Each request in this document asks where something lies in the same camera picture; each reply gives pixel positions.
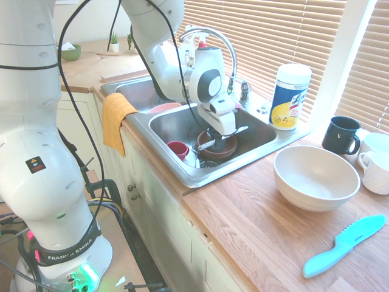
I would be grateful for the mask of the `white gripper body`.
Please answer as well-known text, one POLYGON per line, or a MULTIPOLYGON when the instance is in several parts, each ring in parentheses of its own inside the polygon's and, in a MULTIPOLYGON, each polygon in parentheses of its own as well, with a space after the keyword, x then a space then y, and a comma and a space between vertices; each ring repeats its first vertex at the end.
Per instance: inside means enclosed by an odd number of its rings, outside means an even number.
POLYGON ((222 115, 217 115, 209 110, 206 110, 203 105, 198 105, 197 109, 199 115, 219 134, 227 136, 235 132, 236 122, 235 115, 232 111, 222 115))

